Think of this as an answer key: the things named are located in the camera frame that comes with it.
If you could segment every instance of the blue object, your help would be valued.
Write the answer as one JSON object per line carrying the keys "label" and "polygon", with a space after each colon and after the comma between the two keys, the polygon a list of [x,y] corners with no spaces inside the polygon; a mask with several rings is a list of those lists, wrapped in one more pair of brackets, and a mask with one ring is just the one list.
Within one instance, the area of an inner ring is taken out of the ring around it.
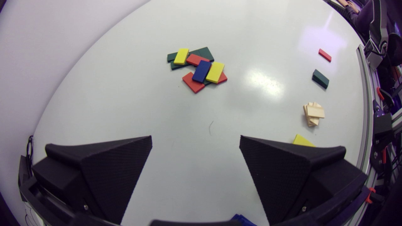
{"label": "blue object", "polygon": [[207,62],[204,60],[201,60],[197,69],[195,69],[194,75],[193,75],[193,80],[203,83],[205,77],[208,74],[209,68],[211,67],[211,62]]}
{"label": "blue object", "polygon": [[242,226],[257,226],[257,225],[255,225],[255,224],[253,224],[251,221],[249,221],[247,218],[245,218],[245,216],[243,216],[243,215],[239,215],[239,214],[235,214],[232,218],[231,218],[231,220],[237,220],[237,221],[239,221],[241,224],[242,224]]}

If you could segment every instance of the stack of wooden blocks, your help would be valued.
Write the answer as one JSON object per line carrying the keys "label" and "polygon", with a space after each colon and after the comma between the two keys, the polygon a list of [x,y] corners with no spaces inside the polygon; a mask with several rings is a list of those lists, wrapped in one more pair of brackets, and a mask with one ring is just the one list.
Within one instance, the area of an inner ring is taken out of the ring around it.
{"label": "stack of wooden blocks", "polygon": [[325,118],[324,108],[317,104],[317,102],[309,102],[303,105],[303,110],[309,127],[318,125],[320,118]]}

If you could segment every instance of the green block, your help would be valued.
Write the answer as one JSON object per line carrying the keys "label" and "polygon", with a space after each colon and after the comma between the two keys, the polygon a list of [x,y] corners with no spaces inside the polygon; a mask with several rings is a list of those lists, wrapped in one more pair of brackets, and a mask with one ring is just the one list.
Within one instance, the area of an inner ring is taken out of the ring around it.
{"label": "green block", "polygon": [[200,48],[198,51],[199,51],[200,57],[209,59],[211,62],[214,61],[214,58],[213,58],[211,52],[209,51],[208,47]]}
{"label": "green block", "polygon": [[318,83],[320,86],[324,87],[325,89],[328,88],[329,79],[327,79],[323,74],[321,74],[317,69],[313,72],[313,81]]}
{"label": "green block", "polygon": [[207,86],[207,85],[209,85],[209,84],[211,84],[212,82],[210,82],[210,81],[207,81],[206,79],[204,79],[204,85],[205,86]]}
{"label": "green block", "polygon": [[170,68],[171,68],[172,70],[176,70],[176,69],[179,69],[179,68],[187,67],[188,65],[190,65],[190,64],[187,63],[187,62],[186,62],[185,64],[183,64],[183,65],[181,65],[181,64],[174,64],[173,61],[170,62]]}
{"label": "green block", "polygon": [[177,52],[168,54],[168,63],[176,58]]}

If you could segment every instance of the yellow block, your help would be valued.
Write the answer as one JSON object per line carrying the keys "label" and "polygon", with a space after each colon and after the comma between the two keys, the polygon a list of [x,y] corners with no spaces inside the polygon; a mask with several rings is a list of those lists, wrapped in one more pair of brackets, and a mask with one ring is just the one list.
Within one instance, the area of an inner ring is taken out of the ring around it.
{"label": "yellow block", "polygon": [[183,65],[186,63],[187,55],[189,54],[189,49],[179,49],[177,51],[176,58],[174,59],[174,64]]}
{"label": "yellow block", "polygon": [[309,146],[309,147],[315,147],[314,144],[312,144],[306,138],[302,137],[300,134],[296,134],[296,137],[295,137],[295,139],[293,141],[293,144]]}
{"label": "yellow block", "polygon": [[223,63],[214,62],[205,78],[207,81],[218,83],[219,77],[224,70],[225,65]]}

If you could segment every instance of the table surface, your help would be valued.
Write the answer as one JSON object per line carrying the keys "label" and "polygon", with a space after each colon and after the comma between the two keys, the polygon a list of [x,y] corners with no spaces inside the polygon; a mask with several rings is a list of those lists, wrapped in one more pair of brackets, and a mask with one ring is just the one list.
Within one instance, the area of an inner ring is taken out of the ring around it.
{"label": "table surface", "polygon": [[[321,0],[153,0],[101,37],[71,69],[35,131],[34,162],[47,143],[79,145],[152,135],[153,149],[122,225],[152,219],[208,222],[243,214],[268,225],[239,149],[240,135],[319,147],[342,145],[356,164],[363,90],[345,19]],[[194,94],[168,53],[208,46],[228,81]],[[332,56],[319,56],[322,48]],[[317,69],[327,90],[311,80]],[[302,106],[325,108],[308,127]]]}

